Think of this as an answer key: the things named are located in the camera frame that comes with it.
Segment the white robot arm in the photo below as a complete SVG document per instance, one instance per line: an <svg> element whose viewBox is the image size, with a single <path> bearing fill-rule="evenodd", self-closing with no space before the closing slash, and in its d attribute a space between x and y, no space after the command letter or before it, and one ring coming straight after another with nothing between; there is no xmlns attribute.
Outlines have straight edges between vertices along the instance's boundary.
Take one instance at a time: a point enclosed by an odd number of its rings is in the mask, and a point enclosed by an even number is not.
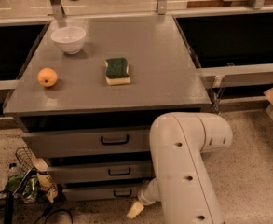
<svg viewBox="0 0 273 224"><path fill-rule="evenodd" d="M166 224L224 224L204 161L227 150L232 138L228 122L215 114L159 116L149 134L155 178L141 186L127 217L160 202Z"/></svg>

